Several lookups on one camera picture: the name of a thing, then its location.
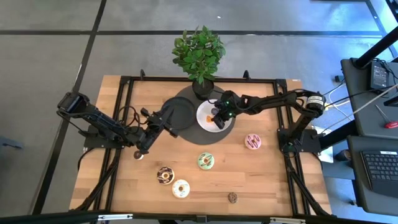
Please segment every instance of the black desk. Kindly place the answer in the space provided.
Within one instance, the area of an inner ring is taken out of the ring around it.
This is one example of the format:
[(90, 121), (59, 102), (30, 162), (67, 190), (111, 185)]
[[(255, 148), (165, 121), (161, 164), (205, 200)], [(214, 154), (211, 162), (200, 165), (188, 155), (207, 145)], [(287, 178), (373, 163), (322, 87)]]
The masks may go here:
[[(389, 63), (391, 70), (398, 74), (398, 63)], [(351, 60), (344, 59), (341, 61), (342, 71), (347, 84), (348, 94), (353, 95), (367, 90), (368, 74), (370, 68), (357, 69), (351, 63)], [(396, 93), (396, 90), (391, 90), (389, 96)], [(365, 103), (376, 97), (375, 93), (363, 93), (351, 98), (351, 106), (353, 111), (357, 110)], [(344, 139), (347, 136), (366, 136), (375, 138), (398, 139), (398, 128), (386, 129), (384, 125), (386, 121), (381, 116), (375, 105), (389, 117), (390, 120), (398, 120), (398, 108), (391, 106), (384, 106), (386, 98), (379, 98), (375, 102), (365, 107), (360, 112), (354, 114), (355, 120), (343, 125), (342, 127), (332, 131), (330, 134), (320, 138), (322, 149), (326, 149)]]
[(385, 151), (396, 151), (398, 148), (398, 141), (348, 136), (347, 142), (353, 161), (355, 175), (355, 181), (353, 181), (353, 183), (358, 206), (363, 207), (366, 212), (398, 215), (398, 198), (377, 194), (370, 190), (368, 178), (360, 155), (360, 152), (365, 150), (380, 149)]

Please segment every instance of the concrete floor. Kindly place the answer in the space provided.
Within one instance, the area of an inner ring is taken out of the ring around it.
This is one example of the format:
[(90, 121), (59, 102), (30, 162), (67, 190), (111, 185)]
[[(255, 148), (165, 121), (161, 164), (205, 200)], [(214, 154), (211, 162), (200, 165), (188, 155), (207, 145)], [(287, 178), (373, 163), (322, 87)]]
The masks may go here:
[[(384, 1), (372, 1), (387, 31), (397, 24)], [(91, 29), (100, 0), (3, 0), (0, 29)], [(205, 24), (214, 30), (377, 30), (363, 2), (334, 1), (108, 1), (100, 30), (181, 30)], [(174, 36), (97, 36), (81, 92), (96, 101), (103, 75), (184, 76), (171, 60)], [(304, 88), (332, 89), (340, 60), (359, 57), (379, 38), (221, 36), (226, 47), (217, 75), (298, 78)], [(24, 143), (0, 151), (0, 216), (24, 215), (49, 156), (60, 118), (56, 105), (75, 81), (88, 36), (0, 35), (0, 136)], [(380, 58), (389, 60), (389, 51)], [(340, 88), (332, 98), (347, 95)], [(341, 106), (346, 113), (349, 105)], [(327, 127), (344, 116), (329, 110), (314, 125)], [(83, 138), (68, 130), (44, 212), (68, 210)], [(342, 218), (398, 222), (345, 203), (354, 199), (345, 180), (326, 178), (333, 213)]]

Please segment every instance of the orange object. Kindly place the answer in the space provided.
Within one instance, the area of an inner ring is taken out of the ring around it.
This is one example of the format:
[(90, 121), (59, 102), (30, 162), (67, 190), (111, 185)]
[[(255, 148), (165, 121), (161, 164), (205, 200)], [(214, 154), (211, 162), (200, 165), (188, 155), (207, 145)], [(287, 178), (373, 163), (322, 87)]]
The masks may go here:
[(211, 123), (211, 122), (213, 122), (211, 119), (213, 119), (213, 118), (212, 118), (211, 116), (207, 115), (206, 121), (209, 122), (209, 123)]

